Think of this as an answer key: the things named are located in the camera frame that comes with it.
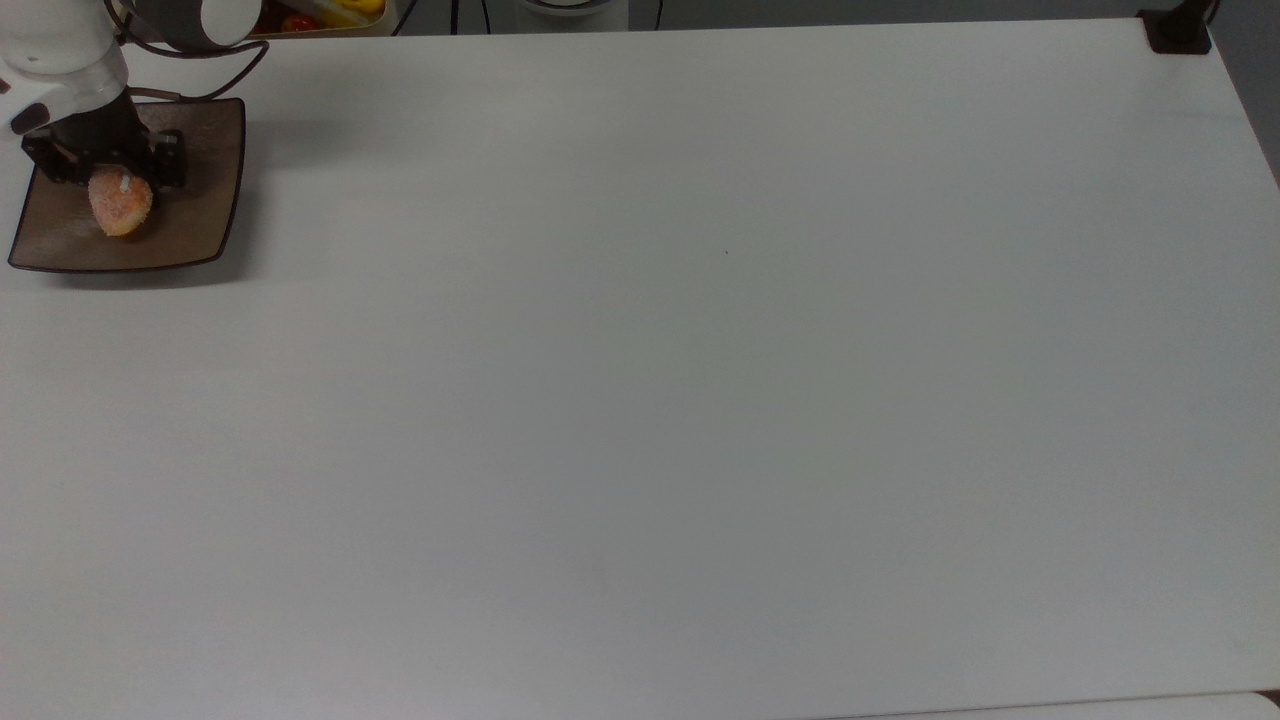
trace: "orange donut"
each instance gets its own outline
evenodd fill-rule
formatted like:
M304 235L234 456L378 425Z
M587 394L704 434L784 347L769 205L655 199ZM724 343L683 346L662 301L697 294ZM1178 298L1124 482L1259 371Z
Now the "orange donut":
M88 204L93 219L110 237L138 229L151 211L151 184L116 165L93 170L88 181Z

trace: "black cable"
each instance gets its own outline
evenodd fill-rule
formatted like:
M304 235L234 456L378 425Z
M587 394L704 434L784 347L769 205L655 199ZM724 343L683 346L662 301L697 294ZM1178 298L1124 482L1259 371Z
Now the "black cable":
M174 102L202 102L206 100L215 100L228 90L236 87L239 83L239 81L244 79L248 76L248 73L253 72L253 68L256 68L257 64L262 61L262 58L266 56L266 51L270 50L271 47L271 44L265 40L253 40L250 42L236 45L234 47L225 47L223 50L212 50L209 53L186 53L180 50L165 50L163 47L156 47L155 45L151 45L150 42L138 37L138 35L133 32L133 29L129 27L131 23L122 20L120 15L116 14L115 8L111 5L111 0L102 0L102 4L106 5L106 14L111 15L111 22L115 23L115 27L116 29L120 31L120 35L123 35L128 40L132 40L134 45L146 50L147 53L151 53L154 55L160 55L161 58L177 58L182 60L210 60L214 58L228 58L230 55L239 55L241 53L248 53L250 50L257 50L257 55L253 55L253 59L250 60L244 65L244 68L241 69L241 72L236 73L236 77L227 81L221 87L214 90L212 92L192 96L192 95L182 95L178 92L169 92L166 90L155 90L151 87L134 87L129 88L131 95L137 94L146 97L164 97L168 100L173 100Z
M413 12L413 8L417 8L417 0L408 0L408 5L404 6L404 12L401 13L401 20L396 23L396 29L392 31L392 37L396 37L397 35L399 35L399 31L404 29L404 20L408 19L408 15L410 13Z
M122 31L120 31L119 35L115 36L115 44L116 45L124 45L125 42L129 41L128 36L124 35L124 31L129 29L129 26L132 26L132 24L133 24L133 13L125 13L124 14L124 23L122 23L122 26L123 26Z

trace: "white table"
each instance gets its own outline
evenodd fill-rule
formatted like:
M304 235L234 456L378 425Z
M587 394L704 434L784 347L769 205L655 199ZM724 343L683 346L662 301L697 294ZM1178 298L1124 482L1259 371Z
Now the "white table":
M1276 720L1257 694L1220 694L895 715L897 720Z
M5 720L1280 685L1280 193L1216 54L300 41L241 92L224 259L0 272Z

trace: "floor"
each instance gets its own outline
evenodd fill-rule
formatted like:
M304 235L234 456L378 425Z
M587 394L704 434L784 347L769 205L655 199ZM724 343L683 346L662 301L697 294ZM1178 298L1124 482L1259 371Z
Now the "floor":
M401 0L402 4L410 0ZM515 32L517 0L460 0L458 32ZM659 22L659 3L662 8ZM1132 18L1170 0L630 0L631 29ZM1280 181L1280 0L1222 0L1213 37ZM449 32L449 0L417 0L403 35Z

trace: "square plate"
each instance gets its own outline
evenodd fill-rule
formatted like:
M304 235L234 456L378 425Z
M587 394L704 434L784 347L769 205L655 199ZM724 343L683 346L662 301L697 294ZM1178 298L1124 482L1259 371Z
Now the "square plate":
M142 227L108 237L88 192L32 172L9 264L46 273L127 273L216 260L227 246L244 168L244 101L145 102L138 118L152 132L180 129L187 186L164 188Z

